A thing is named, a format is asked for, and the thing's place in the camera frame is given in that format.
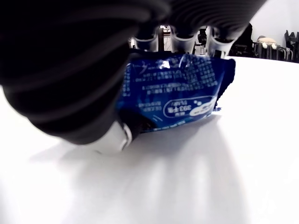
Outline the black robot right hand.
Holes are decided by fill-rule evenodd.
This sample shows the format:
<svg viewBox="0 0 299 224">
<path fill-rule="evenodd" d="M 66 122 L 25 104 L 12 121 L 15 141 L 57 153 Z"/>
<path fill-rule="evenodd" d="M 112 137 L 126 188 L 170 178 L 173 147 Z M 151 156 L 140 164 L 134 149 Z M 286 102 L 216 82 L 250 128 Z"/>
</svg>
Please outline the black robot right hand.
<svg viewBox="0 0 299 224">
<path fill-rule="evenodd" d="M 76 145 L 134 139 L 154 123 L 115 110 L 129 59 L 128 40 L 169 24 L 186 38 L 203 25 L 228 44 L 262 0 L 3 0 L 0 84 L 8 103 L 46 134 Z"/>
</svg>

